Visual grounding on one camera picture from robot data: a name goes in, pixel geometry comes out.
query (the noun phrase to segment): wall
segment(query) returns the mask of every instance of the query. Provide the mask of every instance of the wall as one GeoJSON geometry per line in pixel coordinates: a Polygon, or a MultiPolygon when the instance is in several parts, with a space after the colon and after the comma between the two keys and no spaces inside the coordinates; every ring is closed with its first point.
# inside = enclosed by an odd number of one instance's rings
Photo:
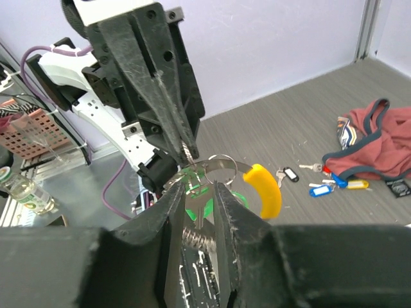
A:
{"type": "MultiPolygon", "coordinates": [[[[207,117],[351,63],[364,7],[364,0],[161,3],[183,7],[180,28],[207,117]]],[[[66,23],[59,0],[14,0],[1,8],[0,37],[18,58],[63,36],[86,45],[66,23]]],[[[105,143],[81,121],[76,125],[93,146],[105,143]]]]}
{"type": "Polygon", "coordinates": [[[411,1],[390,0],[376,58],[411,77],[411,1]]]}

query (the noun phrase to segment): transparent bottle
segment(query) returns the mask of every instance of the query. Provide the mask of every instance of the transparent bottle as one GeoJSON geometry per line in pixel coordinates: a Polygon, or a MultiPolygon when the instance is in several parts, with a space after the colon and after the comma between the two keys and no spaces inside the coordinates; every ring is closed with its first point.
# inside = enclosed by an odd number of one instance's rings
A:
{"type": "Polygon", "coordinates": [[[10,167],[0,169],[0,186],[10,197],[37,214],[44,214],[55,206],[54,199],[44,189],[22,176],[14,173],[10,167]]]}

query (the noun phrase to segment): black card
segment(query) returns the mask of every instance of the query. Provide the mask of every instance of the black card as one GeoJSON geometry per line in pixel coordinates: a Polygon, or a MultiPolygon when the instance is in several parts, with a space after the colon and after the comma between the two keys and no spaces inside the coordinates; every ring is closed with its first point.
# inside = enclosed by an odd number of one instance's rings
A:
{"type": "Polygon", "coordinates": [[[411,189],[404,180],[385,181],[396,198],[409,196],[411,189]]]}

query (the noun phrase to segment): yellow plastic tag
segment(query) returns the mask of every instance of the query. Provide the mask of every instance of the yellow plastic tag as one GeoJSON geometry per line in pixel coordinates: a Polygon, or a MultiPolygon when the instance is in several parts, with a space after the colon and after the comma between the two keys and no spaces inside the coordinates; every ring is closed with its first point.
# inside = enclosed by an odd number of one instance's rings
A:
{"type": "Polygon", "coordinates": [[[261,218],[276,218],[280,214],[282,200],[280,188],[272,174],[262,165],[254,164],[252,169],[244,173],[243,180],[253,186],[261,198],[261,218]]]}
{"type": "Polygon", "coordinates": [[[369,186],[366,180],[351,180],[348,181],[347,189],[366,189],[369,186]]]}

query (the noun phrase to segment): basket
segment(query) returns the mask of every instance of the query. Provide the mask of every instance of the basket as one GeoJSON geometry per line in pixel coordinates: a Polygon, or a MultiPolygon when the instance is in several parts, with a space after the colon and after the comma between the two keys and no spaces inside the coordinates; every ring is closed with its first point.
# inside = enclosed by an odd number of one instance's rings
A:
{"type": "MultiPolygon", "coordinates": [[[[1,106],[10,105],[12,103],[14,103],[14,100],[6,101],[1,104],[1,106]]],[[[55,149],[70,143],[70,140],[66,137],[63,130],[54,122],[54,120],[52,120],[52,118],[44,113],[43,109],[38,109],[32,112],[28,117],[31,120],[31,125],[35,126],[31,131],[34,131],[34,129],[40,131],[50,148],[55,149]]],[[[0,145],[23,159],[30,159],[48,152],[48,149],[45,147],[36,144],[21,135],[12,125],[0,128],[0,145]]]]}

